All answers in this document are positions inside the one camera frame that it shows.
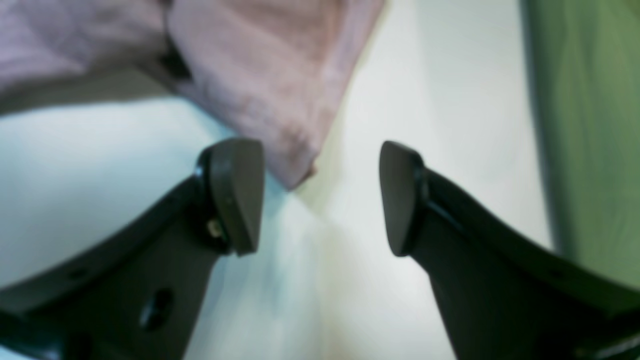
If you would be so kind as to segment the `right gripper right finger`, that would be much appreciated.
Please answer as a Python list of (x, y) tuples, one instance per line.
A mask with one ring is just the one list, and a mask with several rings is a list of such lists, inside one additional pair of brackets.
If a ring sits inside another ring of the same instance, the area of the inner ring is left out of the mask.
[(379, 180), (394, 256), (426, 272), (458, 360), (637, 360), (638, 290), (533, 243), (385, 141)]

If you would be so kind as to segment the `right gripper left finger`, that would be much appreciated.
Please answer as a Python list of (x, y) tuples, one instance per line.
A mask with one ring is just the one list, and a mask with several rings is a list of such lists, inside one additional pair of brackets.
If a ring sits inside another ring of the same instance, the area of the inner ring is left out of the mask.
[(180, 360), (223, 256), (258, 250), (265, 151), (230, 137), (102, 243), (1, 289), (1, 346), (32, 360)]

